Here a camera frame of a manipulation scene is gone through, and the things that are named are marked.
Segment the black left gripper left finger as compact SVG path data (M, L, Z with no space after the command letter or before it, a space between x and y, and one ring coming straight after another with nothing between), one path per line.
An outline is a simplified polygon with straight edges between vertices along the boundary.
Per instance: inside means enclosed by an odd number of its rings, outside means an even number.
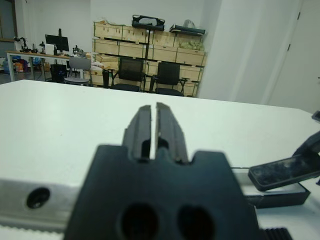
M129 159L149 160L151 150L151 106L141 106L124 131L122 145Z

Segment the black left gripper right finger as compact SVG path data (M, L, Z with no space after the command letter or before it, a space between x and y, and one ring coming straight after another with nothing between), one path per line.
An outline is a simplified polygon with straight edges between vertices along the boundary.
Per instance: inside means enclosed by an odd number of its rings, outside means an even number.
M178 164L188 164L188 153L185 135L171 108L156 103L155 152L166 149L169 159Z

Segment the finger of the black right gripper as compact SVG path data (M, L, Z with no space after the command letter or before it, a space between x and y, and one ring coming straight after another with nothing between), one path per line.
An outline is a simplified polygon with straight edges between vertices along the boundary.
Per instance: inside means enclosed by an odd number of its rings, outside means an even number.
M305 159L320 159L320 132L311 135L295 152L294 157Z

